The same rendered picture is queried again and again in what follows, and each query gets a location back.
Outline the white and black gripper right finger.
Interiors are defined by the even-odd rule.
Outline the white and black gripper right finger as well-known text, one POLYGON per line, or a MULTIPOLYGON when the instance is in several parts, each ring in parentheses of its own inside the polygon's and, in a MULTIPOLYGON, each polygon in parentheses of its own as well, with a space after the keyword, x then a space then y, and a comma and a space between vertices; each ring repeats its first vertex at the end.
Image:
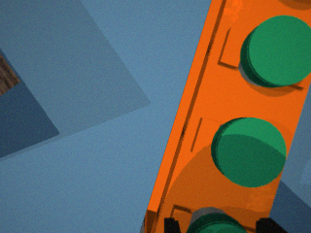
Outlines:
POLYGON ((288 233, 270 217, 261 217, 256 221, 256 233, 288 233))

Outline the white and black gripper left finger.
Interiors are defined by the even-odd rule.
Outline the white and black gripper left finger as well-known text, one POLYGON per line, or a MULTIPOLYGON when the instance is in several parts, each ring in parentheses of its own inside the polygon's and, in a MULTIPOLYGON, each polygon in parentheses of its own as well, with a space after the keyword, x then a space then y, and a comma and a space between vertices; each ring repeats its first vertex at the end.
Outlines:
POLYGON ((179 221, 174 217, 164 218, 164 233, 181 233, 179 221))

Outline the orange flat plate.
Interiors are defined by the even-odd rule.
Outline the orange flat plate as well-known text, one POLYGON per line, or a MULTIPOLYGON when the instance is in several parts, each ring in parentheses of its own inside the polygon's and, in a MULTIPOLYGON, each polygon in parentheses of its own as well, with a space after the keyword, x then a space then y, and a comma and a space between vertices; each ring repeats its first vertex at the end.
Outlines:
POLYGON ((283 170, 264 186, 238 185, 214 164, 211 144, 225 122, 257 117, 281 132, 288 156, 311 74, 269 88, 248 83, 237 68, 247 35, 280 15, 311 27, 311 0, 211 1, 145 214, 145 233, 164 233, 165 217, 178 220, 186 233, 192 213, 206 207, 223 210, 248 233, 256 233, 256 220, 269 217, 283 170))

